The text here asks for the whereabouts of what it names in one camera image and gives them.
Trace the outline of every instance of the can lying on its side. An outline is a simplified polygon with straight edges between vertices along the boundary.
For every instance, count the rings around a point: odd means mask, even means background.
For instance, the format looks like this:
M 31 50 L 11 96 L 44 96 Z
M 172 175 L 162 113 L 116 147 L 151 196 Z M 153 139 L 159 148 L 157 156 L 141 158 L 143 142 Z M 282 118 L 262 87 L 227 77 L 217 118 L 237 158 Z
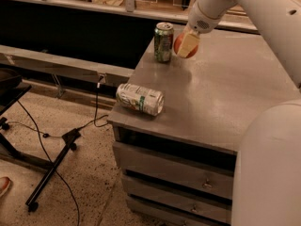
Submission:
M 154 57 L 158 62 L 169 62 L 172 55 L 173 25 L 161 22 L 154 29 Z
M 142 111 L 152 116 L 157 116 L 161 113 L 164 104 L 164 96 L 161 91 L 132 84 L 119 85 L 116 98 L 122 106 Z

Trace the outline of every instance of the desk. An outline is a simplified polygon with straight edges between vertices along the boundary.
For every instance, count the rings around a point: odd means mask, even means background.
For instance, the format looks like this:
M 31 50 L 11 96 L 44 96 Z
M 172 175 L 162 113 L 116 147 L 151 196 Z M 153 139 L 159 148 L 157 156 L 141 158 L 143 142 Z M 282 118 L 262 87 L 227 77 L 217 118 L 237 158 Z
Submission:
M 165 105 L 157 117 L 115 105 L 108 118 L 128 206 L 176 225 L 229 225 L 245 130 L 267 108 L 300 98 L 268 45 L 215 30 L 201 35 L 195 57 L 161 64 L 152 41 L 129 82 L 161 90 Z
M 18 87 L 8 90 L 6 93 L 0 96 L 0 116 L 7 111 L 14 103 L 16 103 L 23 95 L 25 95 L 31 89 L 30 85 L 21 83 Z M 6 118 L 0 119 L 0 128 L 8 129 L 6 125 Z M 60 154 L 57 156 L 54 162 L 38 158 L 36 156 L 22 153 L 16 150 L 9 141 L 0 133 L 0 158 L 7 160 L 9 162 L 17 163 L 22 166 L 29 168 L 42 169 L 45 174 L 40 180 L 27 202 L 29 212 L 34 212 L 38 208 L 38 203 L 36 202 L 39 194 L 44 189 L 48 181 L 51 179 L 52 175 L 55 173 L 56 168 L 64 159 L 65 155 L 69 149 L 75 150 L 76 145 L 74 141 L 80 137 L 80 134 L 76 131 L 70 131 L 63 136 L 65 140 L 65 147 L 62 149 Z

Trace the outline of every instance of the floor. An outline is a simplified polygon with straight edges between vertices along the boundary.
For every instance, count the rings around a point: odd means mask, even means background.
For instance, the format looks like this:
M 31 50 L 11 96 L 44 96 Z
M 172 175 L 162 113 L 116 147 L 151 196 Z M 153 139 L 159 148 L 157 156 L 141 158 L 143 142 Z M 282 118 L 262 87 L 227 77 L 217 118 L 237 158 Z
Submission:
M 41 132 L 54 137 L 42 137 L 42 143 L 54 160 L 64 141 L 60 138 L 73 128 L 94 119 L 95 99 L 92 95 L 67 90 L 57 99 L 56 88 L 34 83 L 33 88 L 20 100 L 36 121 Z M 110 113 L 100 107 L 98 117 Z M 23 153 L 45 158 L 38 133 L 14 121 L 35 128 L 22 107 L 16 103 L 4 115 L 10 129 L 1 130 L 8 141 Z M 106 123 L 105 118 L 97 121 Z M 125 193 L 120 182 L 120 169 L 112 152 L 114 136 L 111 125 L 97 128 L 92 124 L 81 131 L 76 140 L 77 150 L 69 151 L 58 173 L 69 184 L 78 203 L 80 225 L 85 226 L 164 226 L 164 222 L 132 212 L 126 206 Z M 0 225 L 77 225 L 78 215 L 71 193 L 55 174 L 43 189 L 36 212 L 28 212 L 28 197 L 43 174 L 4 160 L 0 160 L 0 177 L 8 176 L 12 185 L 0 199 Z

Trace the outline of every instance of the gray drawer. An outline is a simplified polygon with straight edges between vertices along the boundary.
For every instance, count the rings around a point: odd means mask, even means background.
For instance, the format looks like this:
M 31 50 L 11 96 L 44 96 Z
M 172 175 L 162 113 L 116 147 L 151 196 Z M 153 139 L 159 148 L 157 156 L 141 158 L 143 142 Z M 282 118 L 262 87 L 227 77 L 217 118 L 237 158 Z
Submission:
M 119 167 L 188 186 L 226 199 L 232 198 L 233 172 L 120 142 L 113 145 Z
M 130 195 L 136 195 L 147 200 L 179 208 L 188 213 L 230 224 L 230 206 L 220 202 L 214 202 L 174 188 L 126 175 L 122 176 L 122 184 L 125 192 Z
M 158 205 L 156 203 L 145 202 L 140 199 L 128 197 L 127 200 L 128 207 L 142 214 L 146 214 L 155 218 L 159 218 L 166 222 L 171 222 L 175 225 L 181 226 L 220 226 L 220 223 L 215 223 L 213 221 L 197 218 L 190 216 L 188 214 L 172 210 L 170 208 Z

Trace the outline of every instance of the black metal stand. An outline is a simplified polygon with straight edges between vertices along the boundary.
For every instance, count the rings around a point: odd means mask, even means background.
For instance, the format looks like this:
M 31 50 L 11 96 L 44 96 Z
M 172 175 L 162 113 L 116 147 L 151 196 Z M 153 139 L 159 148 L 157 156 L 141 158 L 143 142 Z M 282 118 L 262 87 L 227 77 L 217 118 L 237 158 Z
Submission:
M 2 115 L 7 109 L 9 109 L 15 102 L 17 102 L 25 93 L 31 89 L 30 85 L 22 83 L 19 87 L 11 89 L 6 94 L 0 96 L 0 115 Z M 9 126 L 6 123 L 6 118 L 0 119 L 0 129 L 8 130 Z M 0 133 L 0 158 L 7 160 L 9 162 L 17 163 L 22 166 L 29 168 L 38 168 L 46 170 L 43 178 L 40 180 L 34 192 L 31 194 L 29 199 L 26 202 L 29 212 L 35 212 L 38 208 L 38 203 L 36 199 L 38 198 L 41 191 L 47 185 L 48 181 L 51 179 L 55 170 L 59 164 L 64 159 L 65 155 L 71 150 L 76 150 L 76 144 L 74 141 L 79 138 L 81 135 L 77 130 L 72 130 L 69 133 L 63 136 L 63 139 L 66 143 L 63 150 L 60 152 L 58 157 L 54 162 L 38 158 L 36 156 L 19 152 L 16 150 L 8 140 Z

